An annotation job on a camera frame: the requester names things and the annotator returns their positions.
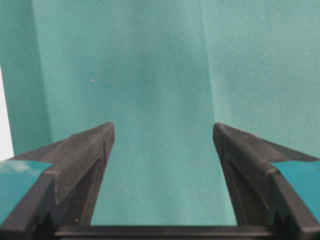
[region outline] teal fabric piece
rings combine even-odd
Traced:
[[[0,0],[0,22],[16,154],[115,124],[93,225],[236,224],[215,122],[320,156],[318,1]]]
[[[40,161],[0,161],[0,225],[50,166]]]
[[[281,172],[320,222],[320,161],[284,161],[272,165]]]

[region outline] teal fabric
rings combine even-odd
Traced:
[[[0,161],[0,225],[51,165],[39,161]]]
[[[272,165],[281,172],[320,222],[320,161],[283,161]]]
[[[236,224],[215,122],[320,156],[318,1],[0,0],[0,22],[16,154],[115,124],[93,225]]]

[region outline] green cloth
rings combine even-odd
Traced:
[[[320,222],[320,161],[283,161],[272,163]]]
[[[50,166],[39,161],[0,161],[0,225]]]
[[[320,155],[320,3],[0,0],[16,154],[105,121],[93,225],[234,225],[215,122]]]

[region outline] white background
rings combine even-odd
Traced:
[[[14,156],[0,66],[0,161]]]

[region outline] black plastic part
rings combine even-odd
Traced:
[[[37,232],[36,239],[48,236]],[[283,239],[267,226],[61,226],[50,240],[67,239],[215,239],[279,240]]]
[[[274,225],[289,239],[315,239],[320,225],[270,163],[316,161],[313,156],[217,123],[213,140],[238,225]]]
[[[38,178],[1,224],[0,239],[31,239],[39,226],[52,229],[62,224],[89,225],[113,143],[114,126],[107,122],[13,157],[11,160],[49,162],[54,166]]]
[[[270,164],[291,160],[316,161],[318,158],[222,123],[215,124],[213,140],[239,226],[89,226],[114,142],[113,125],[103,125],[74,135],[66,142],[53,143],[15,157],[59,161],[40,176],[0,226],[0,239],[320,238],[320,225],[313,214],[287,180]],[[71,162],[65,164],[69,157]],[[67,173],[74,174],[72,164],[77,162],[84,168],[89,166],[78,182],[75,179],[81,174],[66,176]],[[57,179],[60,184],[63,179],[67,181],[68,188],[73,186],[72,189],[67,188],[66,191],[62,187],[61,191]]]

